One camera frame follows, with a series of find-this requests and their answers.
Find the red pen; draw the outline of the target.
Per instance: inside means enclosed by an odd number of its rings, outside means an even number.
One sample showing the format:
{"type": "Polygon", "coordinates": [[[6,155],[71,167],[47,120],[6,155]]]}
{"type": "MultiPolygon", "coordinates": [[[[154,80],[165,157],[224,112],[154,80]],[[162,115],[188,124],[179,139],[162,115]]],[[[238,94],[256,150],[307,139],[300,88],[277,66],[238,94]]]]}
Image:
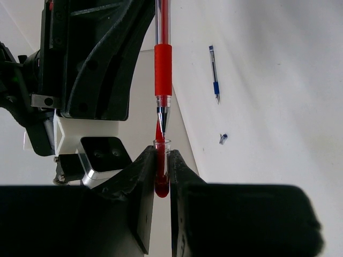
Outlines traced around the red pen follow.
{"type": "Polygon", "coordinates": [[[161,135],[166,135],[172,97],[172,46],[170,44],[170,1],[155,1],[155,97],[161,135]]]}

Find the blue pen cap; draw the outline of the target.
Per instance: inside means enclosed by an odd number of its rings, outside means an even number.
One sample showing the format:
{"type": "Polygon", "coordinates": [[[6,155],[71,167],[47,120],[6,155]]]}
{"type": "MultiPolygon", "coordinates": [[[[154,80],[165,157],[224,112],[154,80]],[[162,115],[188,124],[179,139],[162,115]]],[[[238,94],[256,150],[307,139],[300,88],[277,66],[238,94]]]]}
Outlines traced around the blue pen cap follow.
{"type": "Polygon", "coordinates": [[[219,140],[219,144],[223,145],[227,141],[227,139],[228,139],[228,134],[227,133],[221,135],[220,140],[219,140]]]}

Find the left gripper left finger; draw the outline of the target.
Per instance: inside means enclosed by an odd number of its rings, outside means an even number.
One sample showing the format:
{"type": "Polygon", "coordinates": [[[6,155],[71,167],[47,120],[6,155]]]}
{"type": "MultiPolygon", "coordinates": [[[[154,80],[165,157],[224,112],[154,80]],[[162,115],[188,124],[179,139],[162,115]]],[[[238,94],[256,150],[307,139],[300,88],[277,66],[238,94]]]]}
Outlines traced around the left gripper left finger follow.
{"type": "Polygon", "coordinates": [[[95,188],[1,187],[1,256],[144,256],[150,247],[155,150],[95,188]]]}

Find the red pen cap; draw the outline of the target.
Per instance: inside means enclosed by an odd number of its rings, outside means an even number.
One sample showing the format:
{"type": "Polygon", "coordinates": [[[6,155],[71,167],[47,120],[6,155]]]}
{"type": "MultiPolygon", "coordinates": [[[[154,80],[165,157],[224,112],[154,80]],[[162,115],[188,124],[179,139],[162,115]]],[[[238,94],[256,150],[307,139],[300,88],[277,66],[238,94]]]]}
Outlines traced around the red pen cap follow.
{"type": "Polygon", "coordinates": [[[153,141],[156,151],[154,189],[160,198],[165,198],[169,193],[168,158],[170,154],[170,143],[171,141],[162,135],[160,124],[157,122],[155,140],[153,141]]]}

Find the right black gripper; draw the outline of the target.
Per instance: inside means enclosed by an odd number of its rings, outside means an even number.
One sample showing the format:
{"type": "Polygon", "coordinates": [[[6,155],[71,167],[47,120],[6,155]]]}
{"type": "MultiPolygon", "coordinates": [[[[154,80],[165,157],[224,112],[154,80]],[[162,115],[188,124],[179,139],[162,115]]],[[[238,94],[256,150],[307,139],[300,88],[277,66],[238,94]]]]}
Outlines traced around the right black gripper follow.
{"type": "Polygon", "coordinates": [[[54,116],[107,124],[129,116],[130,88],[154,1],[45,1],[40,49],[1,45],[1,107],[34,152],[57,153],[54,116]]]}

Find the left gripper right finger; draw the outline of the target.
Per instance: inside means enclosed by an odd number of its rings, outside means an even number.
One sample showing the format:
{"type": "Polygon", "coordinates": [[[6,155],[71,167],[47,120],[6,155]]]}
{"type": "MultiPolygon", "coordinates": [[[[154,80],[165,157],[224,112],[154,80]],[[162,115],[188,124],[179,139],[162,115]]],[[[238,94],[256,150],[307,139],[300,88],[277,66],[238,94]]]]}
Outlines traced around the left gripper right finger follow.
{"type": "Polygon", "coordinates": [[[321,225],[293,185],[210,184],[169,157],[173,256],[317,256],[321,225]]]}

